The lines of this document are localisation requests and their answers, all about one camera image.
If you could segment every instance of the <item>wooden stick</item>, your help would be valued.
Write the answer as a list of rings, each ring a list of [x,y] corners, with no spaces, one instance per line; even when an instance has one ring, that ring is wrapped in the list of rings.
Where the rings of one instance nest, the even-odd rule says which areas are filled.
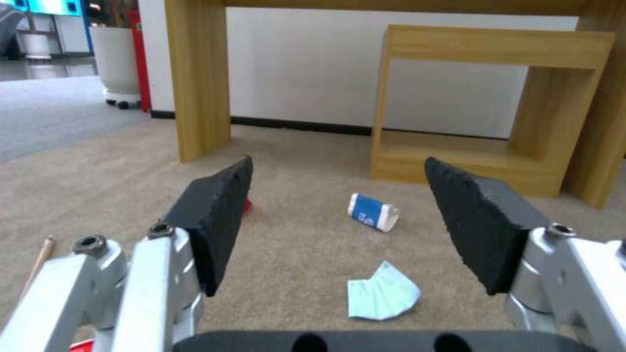
[[[54,239],[50,236],[46,237],[46,239],[43,241],[43,247],[39,252],[39,256],[37,257],[37,260],[33,265],[33,270],[31,270],[31,273],[28,276],[28,280],[26,280],[26,284],[24,284],[24,288],[22,289],[22,293],[19,295],[19,301],[22,301],[22,298],[24,298],[24,296],[28,292],[28,289],[31,287],[33,281],[35,280],[35,277],[37,277],[39,270],[41,270],[41,267],[43,267],[43,263],[45,263],[50,258],[50,254],[52,254],[53,248]]]

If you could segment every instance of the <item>gray carpet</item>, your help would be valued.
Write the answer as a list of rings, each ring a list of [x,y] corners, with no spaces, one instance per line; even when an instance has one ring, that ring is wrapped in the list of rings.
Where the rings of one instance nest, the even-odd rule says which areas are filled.
[[[252,156],[251,214],[242,222],[222,287],[205,300],[202,330],[510,329],[503,296],[489,298],[462,263],[425,185],[368,179],[369,138],[233,126],[228,147],[180,164],[175,123],[150,120],[0,165],[0,322],[16,304],[45,236],[68,253],[102,233],[129,254],[191,179]],[[401,209],[388,234],[346,215],[352,192]],[[532,199],[582,236],[619,239],[626,228],[626,173],[608,207],[576,199]],[[387,259],[423,296],[390,321],[347,317],[346,281],[369,277]]]
[[[0,162],[150,118],[105,104],[97,76],[0,82]]]

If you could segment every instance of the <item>display screen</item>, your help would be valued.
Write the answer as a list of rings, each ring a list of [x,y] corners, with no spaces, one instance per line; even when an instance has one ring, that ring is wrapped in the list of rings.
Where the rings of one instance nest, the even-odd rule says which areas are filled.
[[[81,15],[81,0],[0,0],[0,3],[13,5],[15,8],[26,11],[26,1],[30,3],[31,11],[34,13]]]

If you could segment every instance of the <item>blue label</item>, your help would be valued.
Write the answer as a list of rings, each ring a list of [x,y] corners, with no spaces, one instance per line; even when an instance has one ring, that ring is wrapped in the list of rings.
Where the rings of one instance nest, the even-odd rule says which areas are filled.
[[[352,218],[371,227],[376,227],[381,216],[382,203],[376,199],[357,195]]]

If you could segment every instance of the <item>beige carpet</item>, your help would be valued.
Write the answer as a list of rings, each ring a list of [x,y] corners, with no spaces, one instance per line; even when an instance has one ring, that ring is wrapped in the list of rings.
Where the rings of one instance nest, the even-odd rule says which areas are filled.
[[[190,164],[177,160],[173,121],[0,164],[0,321],[16,304],[45,236],[57,256],[86,234],[120,241],[130,253],[191,179],[251,155],[252,213],[244,218],[209,329],[510,329],[503,297],[488,298],[464,267],[424,185],[368,179],[369,138],[233,126],[233,141]],[[389,234],[346,216],[352,192],[395,204]],[[626,228],[626,175],[608,207],[571,197],[532,202],[582,236],[618,239]],[[419,304],[385,322],[347,318],[346,281],[369,277],[387,259],[422,289]]]

